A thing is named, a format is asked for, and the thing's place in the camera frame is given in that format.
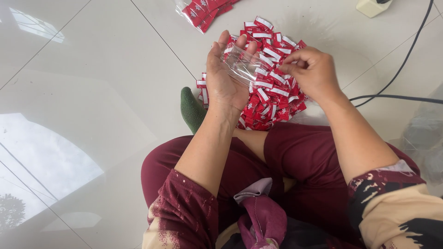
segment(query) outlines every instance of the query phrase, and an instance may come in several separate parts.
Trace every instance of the maroon pants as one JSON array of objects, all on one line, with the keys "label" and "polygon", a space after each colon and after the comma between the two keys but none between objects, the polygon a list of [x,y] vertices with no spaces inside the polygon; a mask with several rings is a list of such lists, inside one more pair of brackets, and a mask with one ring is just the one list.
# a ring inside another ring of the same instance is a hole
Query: maroon pants
[{"label": "maroon pants", "polygon": [[[192,137],[183,136],[166,142],[144,160],[141,182],[148,206],[158,197],[158,190]],[[390,147],[419,173],[417,165],[409,157],[397,148]],[[329,126],[277,123],[264,142],[264,156],[266,163],[241,140],[232,138],[217,196],[219,232],[245,213],[235,203],[233,196],[252,183],[271,177],[269,197],[289,217],[316,225],[354,245],[361,245],[347,217],[347,185],[338,164]],[[287,193],[284,193],[282,177],[297,180]]]}]

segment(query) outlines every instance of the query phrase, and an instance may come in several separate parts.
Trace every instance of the hand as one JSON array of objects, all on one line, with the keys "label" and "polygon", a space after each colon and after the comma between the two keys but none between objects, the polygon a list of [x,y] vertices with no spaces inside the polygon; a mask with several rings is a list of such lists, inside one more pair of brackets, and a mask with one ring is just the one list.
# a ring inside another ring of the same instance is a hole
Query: hand
[{"label": "hand", "polygon": [[320,105],[344,96],[338,86],[334,59],[316,48],[306,47],[290,54],[279,69],[292,75],[301,90]]},{"label": "hand", "polygon": [[[220,39],[212,44],[212,49],[208,54],[206,62],[206,85],[210,98],[210,111],[224,112],[225,114],[240,116],[240,112],[246,106],[249,98],[249,88],[239,81],[230,77],[227,73],[227,66],[221,61],[222,51],[224,51],[229,40],[229,31],[223,31]],[[246,45],[247,37],[242,35],[235,45],[243,49]],[[246,52],[254,54],[257,51],[257,43],[251,42]]]}]

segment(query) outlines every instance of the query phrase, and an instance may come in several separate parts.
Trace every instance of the pile of red packets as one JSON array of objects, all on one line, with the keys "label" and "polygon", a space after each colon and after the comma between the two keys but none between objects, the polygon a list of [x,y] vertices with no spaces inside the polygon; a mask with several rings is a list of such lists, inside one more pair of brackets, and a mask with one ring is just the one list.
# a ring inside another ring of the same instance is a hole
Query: pile of red packets
[{"label": "pile of red packets", "polygon": [[182,16],[205,33],[214,18],[230,11],[233,8],[232,5],[238,1],[240,0],[192,0],[182,10]]},{"label": "pile of red packets", "polygon": [[[252,41],[257,43],[262,60],[261,67],[256,68],[254,73],[255,82],[249,85],[249,101],[237,125],[240,129],[267,131],[276,122],[288,121],[306,109],[304,101],[308,96],[291,75],[278,69],[288,55],[306,47],[306,44],[302,40],[295,43],[280,32],[273,32],[273,28],[269,22],[257,17],[254,22],[245,22],[245,30],[240,31],[240,35],[247,35],[247,45]],[[232,35],[229,43],[237,39]],[[228,55],[229,50],[225,50],[224,57]],[[207,109],[206,73],[202,74],[202,80],[197,81],[197,88],[201,88],[199,99]]]}]

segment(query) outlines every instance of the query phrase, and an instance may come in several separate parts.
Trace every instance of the forearm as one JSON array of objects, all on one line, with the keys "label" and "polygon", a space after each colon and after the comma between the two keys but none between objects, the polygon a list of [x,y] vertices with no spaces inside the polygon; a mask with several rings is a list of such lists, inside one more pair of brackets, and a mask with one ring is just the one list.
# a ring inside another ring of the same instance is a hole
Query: forearm
[{"label": "forearm", "polygon": [[217,196],[238,120],[236,111],[209,109],[202,125],[189,143],[175,170]]},{"label": "forearm", "polygon": [[367,171],[394,165],[399,160],[343,93],[320,105],[329,120],[347,183]]}]

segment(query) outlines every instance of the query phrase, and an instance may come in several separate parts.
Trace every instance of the right hand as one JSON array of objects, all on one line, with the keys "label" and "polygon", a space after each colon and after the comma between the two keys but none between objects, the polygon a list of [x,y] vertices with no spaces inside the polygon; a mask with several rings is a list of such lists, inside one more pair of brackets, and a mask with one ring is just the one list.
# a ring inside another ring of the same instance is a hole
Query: right hand
[{"label": "right hand", "polygon": [[306,47],[290,54],[279,69],[292,75],[301,90],[319,104],[344,95],[338,85],[334,59],[316,48]]}]

